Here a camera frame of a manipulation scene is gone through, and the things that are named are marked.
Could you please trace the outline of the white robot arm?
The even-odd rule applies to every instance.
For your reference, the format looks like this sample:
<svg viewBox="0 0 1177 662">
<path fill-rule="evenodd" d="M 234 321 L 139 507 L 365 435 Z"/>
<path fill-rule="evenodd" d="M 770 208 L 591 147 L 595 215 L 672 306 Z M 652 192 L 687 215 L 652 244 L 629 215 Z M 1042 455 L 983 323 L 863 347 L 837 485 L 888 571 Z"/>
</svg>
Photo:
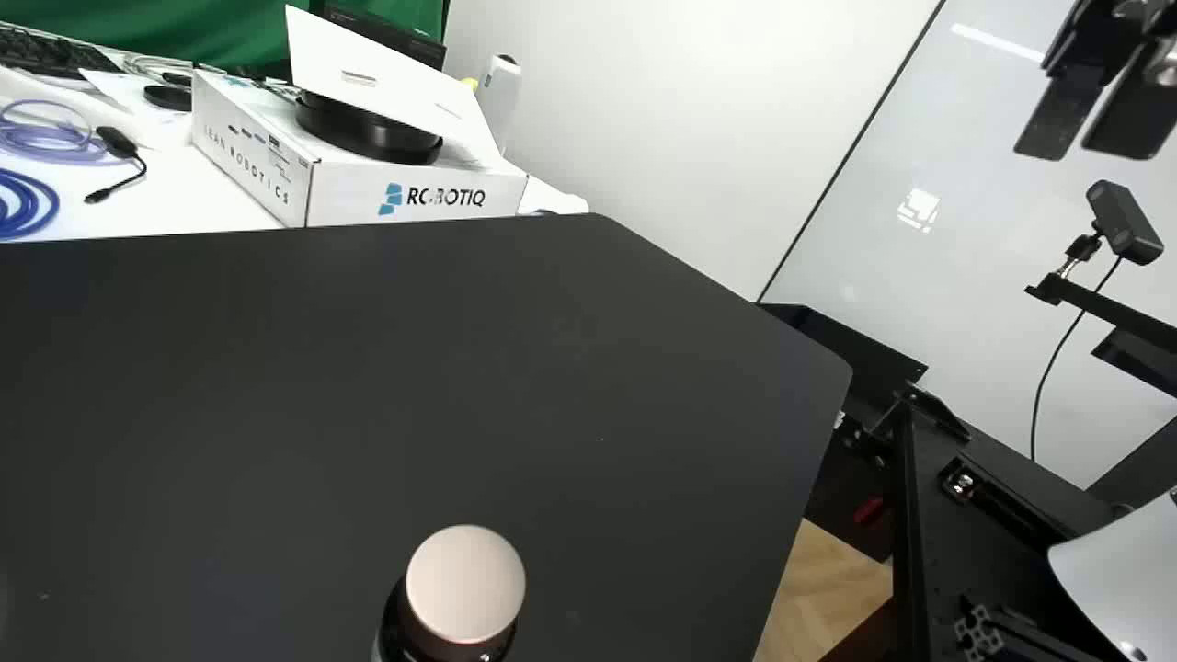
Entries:
<svg viewBox="0 0 1177 662">
<path fill-rule="evenodd" d="M 1061 163 L 1083 143 L 1156 159 L 1177 127 L 1177 0 L 1074 0 L 1042 70 L 1018 155 Z"/>
</svg>

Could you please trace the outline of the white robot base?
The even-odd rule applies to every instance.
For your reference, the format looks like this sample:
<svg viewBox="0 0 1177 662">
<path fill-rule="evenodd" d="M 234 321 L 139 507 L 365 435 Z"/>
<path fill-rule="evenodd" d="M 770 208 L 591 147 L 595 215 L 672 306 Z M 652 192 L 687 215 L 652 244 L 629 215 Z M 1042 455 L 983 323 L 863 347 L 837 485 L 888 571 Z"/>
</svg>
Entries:
<svg viewBox="0 0 1177 662">
<path fill-rule="evenodd" d="M 1051 545 L 1050 565 L 1121 662 L 1177 662 L 1177 488 Z"/>
</svg>

